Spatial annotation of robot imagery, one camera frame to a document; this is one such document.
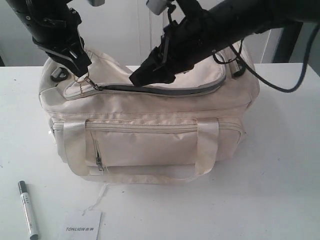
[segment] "cream canvas bag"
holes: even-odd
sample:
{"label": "cream canvas bag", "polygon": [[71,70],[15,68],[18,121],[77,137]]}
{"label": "cream canvas bag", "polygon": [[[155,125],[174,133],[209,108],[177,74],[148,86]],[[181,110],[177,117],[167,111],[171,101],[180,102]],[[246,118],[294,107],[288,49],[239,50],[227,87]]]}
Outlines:
{"label": "cream canvas bag", "polygon": [[[61,65],[51,59],[39,89],[58,154],[73,173],[108,183],[175,184],[232,158],[245,135],[243,114],[259,93],[248,71],[234,77],[236,61],[219,65],[211,56],[172,84],[135,87],[127,67],[105,53],[87,53],[90,79],[104,90],[72,74],[52,81]],[[245,47],[241,55],[253,68]],[[234,55],[226,48],[217,57],[227,61]]]}

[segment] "label card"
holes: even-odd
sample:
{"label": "label card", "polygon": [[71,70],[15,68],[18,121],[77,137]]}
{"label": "label card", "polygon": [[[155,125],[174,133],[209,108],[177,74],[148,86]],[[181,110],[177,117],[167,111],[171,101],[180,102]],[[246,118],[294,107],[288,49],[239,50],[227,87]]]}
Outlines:
{"label": "label card", "polygon": [[87,210],[70,213],[61,228],[58,240],[97,240],[101,211]]}

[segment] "white bag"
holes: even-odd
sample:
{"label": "white bag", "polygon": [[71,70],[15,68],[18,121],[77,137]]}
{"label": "white bag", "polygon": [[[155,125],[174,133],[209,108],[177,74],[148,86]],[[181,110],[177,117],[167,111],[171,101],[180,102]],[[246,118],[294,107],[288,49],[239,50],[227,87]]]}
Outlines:
{"label": "white bag", "polygon": [[[78,176],[109,183],[174,184],[211,171],[231,158],[245,135],[242,116],[259,93],[258,80],[236,61],[219,65],[208,57],[172,84],[134,87],[132,71],[104,53],[87,52],[97,91],[73,75],[50,79],[60,65],[48,59],[39,90],[58,154]],[[254,68],[246,48],[242,57]],[[230,49],[217,56],[234,57]],[[192,175],[177,178],[183,166]]]}

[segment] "front pocket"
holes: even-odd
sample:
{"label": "front pocket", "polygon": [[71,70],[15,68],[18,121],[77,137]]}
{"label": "front pocket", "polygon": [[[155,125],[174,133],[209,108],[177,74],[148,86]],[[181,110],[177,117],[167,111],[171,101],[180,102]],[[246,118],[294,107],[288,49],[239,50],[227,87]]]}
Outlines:
{"label": "front pocket", "polygon": [[[217,161],[230,158],[243,135],[238,118],[223,117],[218,122]],[[63,122],[52,127],[60,149],[63,128]],[[87,164],[100,169],[187,165],[198,157],[196,119],[88,120],[85,129]]]}

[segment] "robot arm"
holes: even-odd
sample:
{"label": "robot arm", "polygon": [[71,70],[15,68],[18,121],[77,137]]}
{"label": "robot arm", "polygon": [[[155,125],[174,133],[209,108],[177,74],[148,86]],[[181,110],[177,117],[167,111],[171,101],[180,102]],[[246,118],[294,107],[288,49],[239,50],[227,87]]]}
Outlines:
{"label": "robot arm", "polygon": [[[6,0],[32,34],[33,42],[54,61],[77,77],[88,72],[90,59],[78,33],[82,22],[71,0]],[[93,6],[105,0],[89,0]],[[253,34],[300,22],[320,21],[320,0],[224,0],[210,10],[197,0],[176,0],[185,18],[171,19],[173,0],[148,0],[146,5],[159,15],[168,8],[169,25],[161,44],[131,76],[135,86],[170,84],[175,75],[229,45]]]}

